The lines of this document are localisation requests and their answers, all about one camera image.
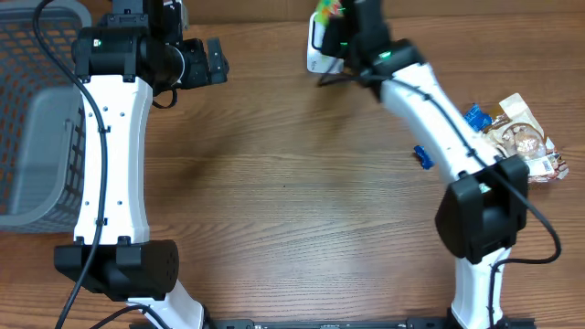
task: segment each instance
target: laundry basket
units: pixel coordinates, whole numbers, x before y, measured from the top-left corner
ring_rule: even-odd
[[[83,191],[83,102],[35,40],[38,3],[0,3],[0,230],[68,232]],[[55,1],[40,20],[70,69],[71,44],[90,25],[90,13],[74,0]]]

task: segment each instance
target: blue plastic piece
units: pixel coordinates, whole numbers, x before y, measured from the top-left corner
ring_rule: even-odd
[[[482,131],[485,127],[492,124],[492,118],[483,113],[479,105],[474,104],[473,107],[465,114],[464,119],[476,132]]]
[[[419,157],[420,165],[424,170],[433,168],[435,163],[431,160],[429,154],[425,152],[424,146],[414,146],[414,153]]]
[[[476,132],[482,131],[485,127],[492,125],[493,122],[492,118],[483,113],[477,104],[474,104],[463,118]],[[429,170],[435,166],[435,163],[431,160],[431,157],[424,150],[423,146],[415,146],[414,152],[419,157],[420,165],[422,165],[424,170]]]

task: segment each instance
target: wooden table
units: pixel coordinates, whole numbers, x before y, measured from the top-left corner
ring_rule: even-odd
[[[531,191],[564,244],[548,266],[505,270],[503,306],[542,328],[585,327],[585,20],[577,14],[404,18],[461,109],[520,92],[569,162],[566,180]],[[221,38],[229,83],[179,92],[153,109],[145,159],[152,239],[174,239],[180,280],[217,318],[383,320],[444,315],[454,261],[434,227],[444,186],[412,156],[416,141],[367,90],[317,89],[307,24],[195,26]],[[161,97],[160,102],[167,101]],[[52,265],[70,234],[0,234],[0,325],[54,325],[72,282]],[[533,219],[515,257],[552,241]],[[82,292],[66,322],[120,308]],[[125,328],[139,314],[111,328]]]

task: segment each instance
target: basket mesh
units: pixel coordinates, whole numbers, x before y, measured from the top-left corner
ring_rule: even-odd
[[[12,184],[15,182],[16,162],[25,129],[27,110],[40,90],[70,86],[71,82],[42,52],[32,30],[30,16],[0,20],[0,216],[10,214]],[[78,17],[64,15],[42,18],[41,31],[50,48],[70,69],[71,44],[81,29]],[[83,188],[85,127],[80,104],[75,120],[69,170],[66,185],[57,204],[25,227],[0,229],[20,232],[70,231],[77,221]]]

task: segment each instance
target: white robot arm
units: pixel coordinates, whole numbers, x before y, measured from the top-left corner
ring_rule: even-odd
[[[526,196],[526,166],[517,158],[503,159],[473,132],[441,90],[431,66],[408,40],[390,40],[379,0],[342,3],[347,4],[348,16],[332,20],[322,42],[312,42],[311,37],[321,37],[312,22],[308,55],[343,57],[356,80],[372,89],[386,109],[406,120],[441,169],[448,187],[435,221],[443,243],[456,258],[457,280],[443,327],[485,329],[491,326],[490,318],[509,325],[499,304],[502,272],[493,272],[493,265],[509,256],[517,231],[526,224],[527,208],[489,174],[497,172]],[[144,211],[144,134],[153,96],[168,90],[175,96],[176,89],[226,82],[229,66],[217,40],[207,43],[208,59],[200,40],[183,41],[186,14],[180,0],[164,4],[163,0],[113,0],[113,8],[99,27],[81,30],[73,51],[72,79],[81,80],[80,88],[88,91],[83,92],[87,96],[84,195],[75,244],[55,249],[55,267],[77,281],[78,290],[79,285],[126,302],[130,306],[124,312],[142,309],[157,328],[212,327],[204,307],[178,281],[176,244],[150,240]],[[161,13],[175,19],[165,22]],[[341,71],[334,67],[334,60],[328,59],[327,64],[330,71]],[[323,67],[308,68],[319,71]],[[96,120],[98,113],[103,125]],[[99,152],[105,145],[104,135],[108,147]],[[104,168],[108,175],[98,175]],[[74,289],[60,325],[76,294]],[[417,329],[425,324],[429,327],[415,319],[395,325]],[[227,328],[250,329],[252,325],[247,321]],[[534,324],[518,327],[531,329]]]
[[[456,257],[456,292],[448,317],[454,328],[492,327],[490,312],[494,323],[504,317],[499,302],[504,267],[495,274],[490,303],[492,268],[509,257],[517,231],[526,225],[527,209],[509,191],[492,190],[494,181],[486,173],[504,174],[526,196],[527,170],[517,158],[504,159],[472,130],[408,40],[391,41],[380,0],[341,4],[343,17],[331,17],[326,29],[311,17],[308,69],[338,73],[344,60],[351,80],[372,89],[425,145],[448,186],[436,217],[441,238]]]

